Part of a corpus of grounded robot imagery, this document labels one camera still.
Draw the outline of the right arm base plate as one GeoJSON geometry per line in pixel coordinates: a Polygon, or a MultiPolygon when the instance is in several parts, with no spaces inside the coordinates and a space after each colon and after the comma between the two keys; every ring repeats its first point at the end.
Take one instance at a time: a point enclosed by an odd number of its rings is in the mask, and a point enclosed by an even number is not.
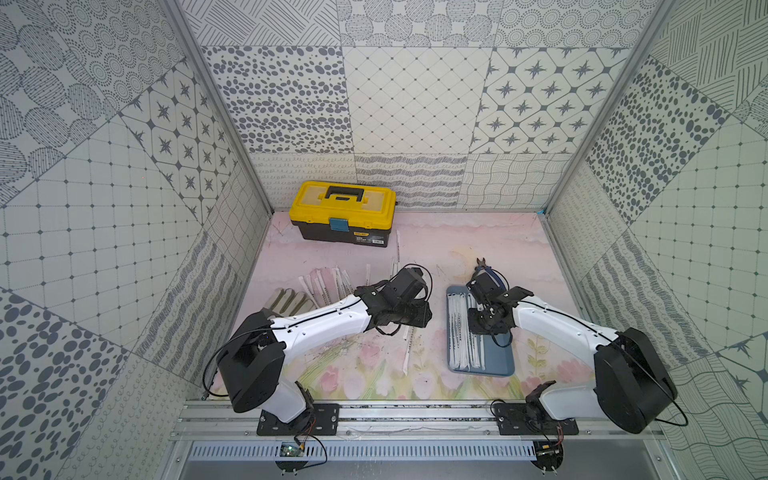
{"type": "Polygon", "coordinates": [[[494,400],[490,412],[501,435],[575,436],[579,433],[574,419],[555,420],[542,408],[527,403],[494,400]]]}

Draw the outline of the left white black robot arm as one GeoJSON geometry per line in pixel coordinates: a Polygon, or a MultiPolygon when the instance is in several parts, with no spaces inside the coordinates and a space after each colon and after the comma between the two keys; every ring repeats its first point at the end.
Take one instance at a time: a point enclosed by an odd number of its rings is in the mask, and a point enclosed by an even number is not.
{"type": "Polygon", "coordinates": [[[424,328],[432,319],[431,274],[418,264],[404,265],[392,277],[302,315],[278,317],[262,309],[246,317],[211,357],[234,412],[260,409],[299,431],[312,421],[313,400],[298,382],[283,375],[294,358],[338,339],[371,330],[390,336],[402,326],[424,328]]]}

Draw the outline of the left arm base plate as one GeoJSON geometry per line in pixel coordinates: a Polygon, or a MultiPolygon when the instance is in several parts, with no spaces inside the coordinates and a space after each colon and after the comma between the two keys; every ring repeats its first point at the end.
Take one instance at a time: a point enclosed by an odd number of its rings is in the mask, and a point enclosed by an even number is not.
{"type": "Polygon", "coordinates": [[[263,411],[257,428],[258,436],[298,436],[309,433],[314,436],[335,436],[338,429],[340,405],[316,403],[284,423],[277,416],[263,411]]]}

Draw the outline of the blue plastic storage tray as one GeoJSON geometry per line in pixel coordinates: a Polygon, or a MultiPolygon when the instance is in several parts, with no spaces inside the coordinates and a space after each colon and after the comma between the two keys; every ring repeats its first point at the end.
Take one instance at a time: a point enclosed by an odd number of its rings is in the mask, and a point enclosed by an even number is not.
{"type": "Polygon", "coordinates": [[[509,377],[514,374],[512,335],[480,335],[469,328],[471,308],[477,308],[465,286],[446,290],[448,367],[455,373],[509,377]]]}

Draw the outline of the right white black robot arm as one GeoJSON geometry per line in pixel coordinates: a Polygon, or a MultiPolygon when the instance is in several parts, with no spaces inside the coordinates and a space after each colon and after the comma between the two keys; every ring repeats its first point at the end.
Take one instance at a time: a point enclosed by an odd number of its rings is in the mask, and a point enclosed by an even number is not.
{"type": "Polygon", "coordinates": [[[535,387],[525,400],[532,422],[607,419],[639,434],[676,403],[677,388],[642,331],[580,319],[523,287],[507,288],[493,272],[477,272],[466,287],[476,302],[468,310],[472,332],[525,330],[559,345],[593,371],[580,383],[549,381],[535,387]]]}

